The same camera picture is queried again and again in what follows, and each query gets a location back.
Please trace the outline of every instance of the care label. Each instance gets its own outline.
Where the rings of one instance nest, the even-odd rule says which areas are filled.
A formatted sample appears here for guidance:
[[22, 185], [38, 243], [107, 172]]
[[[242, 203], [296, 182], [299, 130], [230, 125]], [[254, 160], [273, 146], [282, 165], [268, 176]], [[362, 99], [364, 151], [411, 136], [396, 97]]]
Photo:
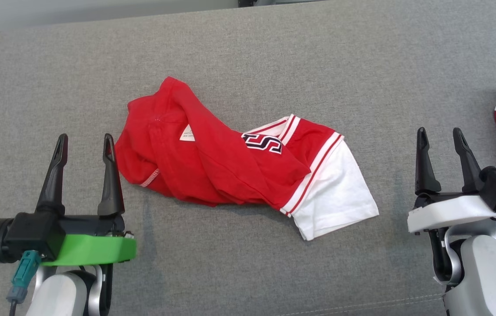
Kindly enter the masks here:
[[180, 136], [180, 140], [184, 140], [186, 142], [195, 142], [194, 132], [191, 131], [191, 127], [188, 124], [186, 129], [183, 130], [182, 136]]

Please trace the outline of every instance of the green mount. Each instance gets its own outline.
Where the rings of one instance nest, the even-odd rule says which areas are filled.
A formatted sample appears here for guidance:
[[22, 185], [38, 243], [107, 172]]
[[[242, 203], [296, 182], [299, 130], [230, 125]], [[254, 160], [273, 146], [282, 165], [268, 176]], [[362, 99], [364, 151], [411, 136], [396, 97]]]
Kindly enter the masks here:
[[124, 262], [137, 255], [137, 241], [125, 237], [68, 234], [57, 260], [42, 266], [95, 266]]

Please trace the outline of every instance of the seam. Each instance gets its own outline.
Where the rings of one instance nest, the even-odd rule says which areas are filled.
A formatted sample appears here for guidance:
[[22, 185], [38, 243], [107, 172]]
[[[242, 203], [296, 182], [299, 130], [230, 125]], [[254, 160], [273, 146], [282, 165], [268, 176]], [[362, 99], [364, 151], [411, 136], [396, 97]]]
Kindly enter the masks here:
[[[442, 293], [438, 294], [431, 294], [431, 295], [423, 295], [423, 296], [415, 296], [413, 298], [400, 298], [398, 300], [390, 300], [390, 301], [382, 301], [382, 302], [373, 302], [373, 303], [366, 303], [366, 304], [357, 304], [357, 305], [346, 305], [346, 306], [339, 306], [339, 307], [333, 307], [333, 308], [326, 308], [326, 309], [316, 309], [316, 310], [309, 310], [307, 312], [292, 312], [290, 314], [280, 314], [276, 316], [291, 316], [291, 315], [300, 315], [300, 314], [308, 314], [310, 312], [326, 312], [327, 310], [334, 310], [334, 309], [342, 309], [342, 308], [350, 308], [350, 307], [359, 307], [359, 306], [368, 306], [368, 305], [376, 305], [376, 304], [385, 304], [385, 303], [393, 303], [393, 302], [402, 302], [402, 301], [408, 301], [408, 300], [415, 300], [417, 298], [431, 298], [433, 296], [437, 295], [443, 295]], [[399, 306], [399, 305], [406, 305], [406, 304], [413, 304], [413, 303], [418, 303], [418, 302], [430, 302], [434, 300], [440, 300], [441, 298], [435, 298], [432, 300], [423, 300], [423, 301], [417, 301], [417, 302], [408, 302], [405, 304], [396, 304], [396, 305], [388, 305], [388, 306], [376, 306], [373, 308], [382, 308], [382, 307], [392, 307], [392, 306]], [[364, 309], [352, 309], [352, 310], [342, 310], [342, 311], [337, 311], [337, 312], [353, 312], [355, 310], [364, 310]], [[314, 316], [324, 316], [324, 315], [330, 315], [330, 314], [335, 314], [337, 312], [328, 312], [326, 314], [319, 314], [319, 315], [314, 315]]]
[[143, 183], [140, 184], [143, 188], [146, 188], [149, 184], [151, 184], [152, 181], [155, 180], [155, 178], [160, 174], [160, 169], [156, 168], [154, 172], [145, 180]]
[[368, 305], [376, 305], [376, 304], [384, 304], [384, 303], [402, 302], [402, 301], [407, 301], [407, 300], [415, 300], [417, 298], [431, 298], [432, 296], [437, 296], [437, 295], [441, 295], [441, 294], [438, 293], [438, 294], [431, 294], [431, 295], [415, 296], [414, 298], [400, 298], [398, 300], [373, 302], [373, 303], [357, 304], [357, 305], [346, 305], [346, 306], [339, 306], [339, 307], [326, 308], [326, 309], [309, 310], [308, 312], [292, 312], [291, 314], [280, 314], [280, 315], [276, 315], [276, 316], [290, 316], [290, 315], [308, 314], [309, 312], [325, 312], [327, 310], [333, 310], [333, 309], [342, 309], [342, 308], [368, 306]]
[[338, 312], [327, 312], [326, 314], [318, 314], [318, 315], [315, 315], [315, 316], [341, 314], [342, 312], [357, 312], [359, 310], [368, 310], [368, 309], [375, 309], [375, 308], [403, 306], [403, 305], [410, 305], [410, 304], [416, 304], [416, 303], [421, 303], [421, 302], [432, 302], [432, 301], [438, 301], [438, 300], [441, 300], [441, 298], [434, 298], [432, 300], [424, 300], [424, 301], [417, 301], [417, 302], [400, 303], [400, 304], [394, 304], [394, 305], [389, 305], [389, 306], [376, 306], [376, 307], [368, 307], [368, 308], [360, 308], [360, 309], [338, 310]]

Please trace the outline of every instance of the black cable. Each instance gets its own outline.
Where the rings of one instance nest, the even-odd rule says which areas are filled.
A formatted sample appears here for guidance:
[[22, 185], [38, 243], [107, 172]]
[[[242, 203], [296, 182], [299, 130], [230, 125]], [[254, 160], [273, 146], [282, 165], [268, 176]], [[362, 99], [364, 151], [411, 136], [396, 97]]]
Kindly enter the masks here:
[[10, 316], [16, 316], [16, 305], [18, 304], [18, 302], [16, 302], [15, 300], [12, 301], [12, 304], [10, 305]]

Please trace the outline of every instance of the gray couch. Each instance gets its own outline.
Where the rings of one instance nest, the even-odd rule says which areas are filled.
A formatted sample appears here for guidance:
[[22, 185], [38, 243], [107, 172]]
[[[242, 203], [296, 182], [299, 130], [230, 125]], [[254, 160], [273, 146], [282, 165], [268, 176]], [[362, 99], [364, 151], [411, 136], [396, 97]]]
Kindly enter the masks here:
[[[406, 227], [415, 134], [460, 190], [451, 130], [496, 166], [496, 1], [341, 0], [0, 33], [0, 217], [32, 212], [69, 135], [64, 204], [95, 214], [103, 134], [166, 76], [249, 130], [298, 116], [345, 135], [380, 216], [304, 242], [266, 206], [186, 204], [123, 182], [138, 256], [112, 315], [442, 316], [425, 234]], [[0, 315], [15, 265], [0, 265]], [[28, 302], [19, 308], [25, 314]]]

